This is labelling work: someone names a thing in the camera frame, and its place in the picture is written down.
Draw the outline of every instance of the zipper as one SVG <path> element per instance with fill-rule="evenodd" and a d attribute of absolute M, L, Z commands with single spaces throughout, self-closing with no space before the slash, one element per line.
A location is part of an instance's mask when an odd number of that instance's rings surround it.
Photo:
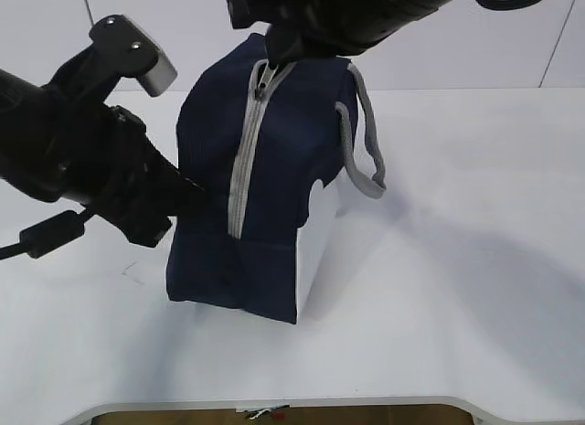
<path fill-rule="evenodd" d="M 264 67 L 264 71 L 259 78 L 262 67 Z M 254 166 L 256 146 L 264 114 L 272 94 L 293 71 L 293 68 L 294 63 L 288 64 L 279 73 L 278 68 L 271 69 L 268 60 L 264 59 L 258 61 L 252 70 L 246 116 L 229 187 L 228 234 L 233 238 L 241 239 L 244 228 L 252 167 Z"/>

